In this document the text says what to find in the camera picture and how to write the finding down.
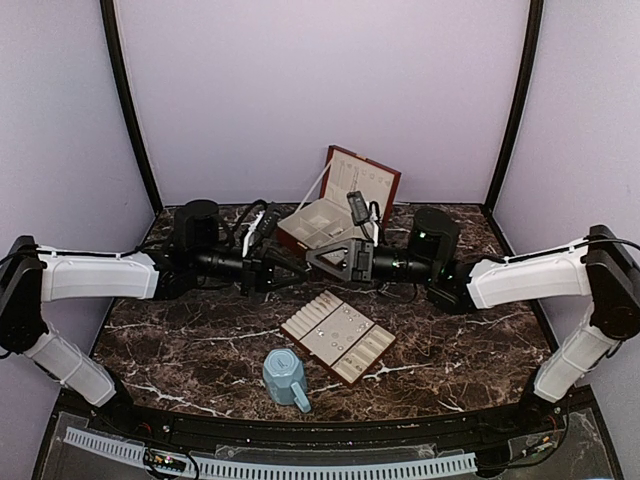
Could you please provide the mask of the red wooden jewelry box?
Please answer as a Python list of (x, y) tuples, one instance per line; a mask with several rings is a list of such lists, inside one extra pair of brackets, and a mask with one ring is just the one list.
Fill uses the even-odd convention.
[(353, 224), (347, 194), (359, 191), (367, 202), (377, 202), (380, 223), (385, 226), (400, 178), (401, 173), (391, 167), (331, 145), (325, 168), (316, 179), (319, 198), (305, 197), (292, 214), (280, 220), (276, 238), (299, 256), (340, 240), (362, 239), (361, 229)]

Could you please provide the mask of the red jewelry tray insert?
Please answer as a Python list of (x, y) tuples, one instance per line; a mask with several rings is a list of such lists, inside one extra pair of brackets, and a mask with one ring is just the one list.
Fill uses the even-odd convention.
[(281, 330), (347, 386), (358, 383), (396, 341), (328, 290), (290, 316)]

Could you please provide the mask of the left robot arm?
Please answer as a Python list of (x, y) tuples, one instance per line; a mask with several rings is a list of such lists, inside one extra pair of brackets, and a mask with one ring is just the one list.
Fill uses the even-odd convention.
[(1, 261), (1, 350), (31, 359), (62, 386), (102, 409), (120, 436), (141, 427), (140, 412), (115, 374), (63, 338), (42, 316), (45, 302), (70, 298), (172, 300), (191, 290), (238, 284), (243, 295), (268, 293), (307, 278), (305, 269), (265, 245), (279, 209), (263, 200), (243, 236), (212, 200), (178, 207), (163, 240), (124, 253), (70, 251), (18, 237)]

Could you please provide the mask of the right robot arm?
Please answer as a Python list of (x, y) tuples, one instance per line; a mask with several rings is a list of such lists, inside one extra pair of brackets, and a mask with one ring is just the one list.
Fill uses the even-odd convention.
[(591, 303), (576, 329), (530, 377), (510, 424), (534, 432), (549, 405), (623, 342), (639, 333), (639, 266), (630, 243), (604, 225), (546, 251), (455, 260), (460, 233), (445, 212), (425, 207), (413, 217), (404, 249), (348, 239), (310, 250), (311, 265), (345, 281), (422, 285), (428, 300), (449, 314), (557, 296), (587, 296)]

